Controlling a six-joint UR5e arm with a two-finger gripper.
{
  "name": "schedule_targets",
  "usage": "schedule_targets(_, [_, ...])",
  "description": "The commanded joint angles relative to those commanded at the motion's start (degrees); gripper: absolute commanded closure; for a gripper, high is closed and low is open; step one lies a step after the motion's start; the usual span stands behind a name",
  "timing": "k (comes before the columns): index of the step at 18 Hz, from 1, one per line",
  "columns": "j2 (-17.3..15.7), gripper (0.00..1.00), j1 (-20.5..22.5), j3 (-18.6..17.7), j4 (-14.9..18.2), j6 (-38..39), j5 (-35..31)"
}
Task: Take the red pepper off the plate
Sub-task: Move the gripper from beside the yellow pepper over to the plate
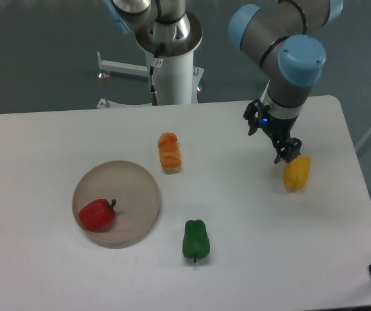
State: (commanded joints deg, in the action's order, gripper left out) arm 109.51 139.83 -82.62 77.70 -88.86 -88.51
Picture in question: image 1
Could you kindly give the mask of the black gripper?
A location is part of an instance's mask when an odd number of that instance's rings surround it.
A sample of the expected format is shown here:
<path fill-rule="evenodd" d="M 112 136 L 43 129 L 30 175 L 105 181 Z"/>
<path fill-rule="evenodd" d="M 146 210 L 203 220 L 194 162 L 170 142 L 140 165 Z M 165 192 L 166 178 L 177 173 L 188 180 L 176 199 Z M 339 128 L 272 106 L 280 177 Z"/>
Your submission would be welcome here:
<path fill-rule="evenodd" d="M 248 135 L 253 135 L 261 128 L 271 139 L 276 150 L 275 164 L 280 161 L 290 163 L 300 155 L 302 141 L 291 137 L 290 132 L 298 117 L 291 119 L 279 119 L 269 112 L 263 112 L 263 104 L 260 99 L 255 99 L 248 104 L 243 113 L 244 120 L 248 123 Z"/>

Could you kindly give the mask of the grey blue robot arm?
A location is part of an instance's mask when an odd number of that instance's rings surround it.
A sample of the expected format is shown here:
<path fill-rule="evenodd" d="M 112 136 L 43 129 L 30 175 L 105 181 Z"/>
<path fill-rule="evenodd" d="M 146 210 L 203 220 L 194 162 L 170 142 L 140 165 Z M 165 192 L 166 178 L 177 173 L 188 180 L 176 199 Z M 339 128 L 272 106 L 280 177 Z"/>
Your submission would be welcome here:
<path fill-rule="evenodd" d="M 191 104 L 197 99 L 194 52 L 202 26 L 185 1 L 105 1 L 119 32 L 133 33 L 145 53 L 151 103 Z M 320 78 L 326 61 L 322 44 L 309 36 L 342 11 L 342 1 L 278 1 L 271 11 L 254 4 L 238 9 L 228 35 L 269 78 L 263 97 L 252 101 L 244 118 L 249 132 L 270 138 L 277 161 L 295 160 L 302 146 L 290 131 Z"/>

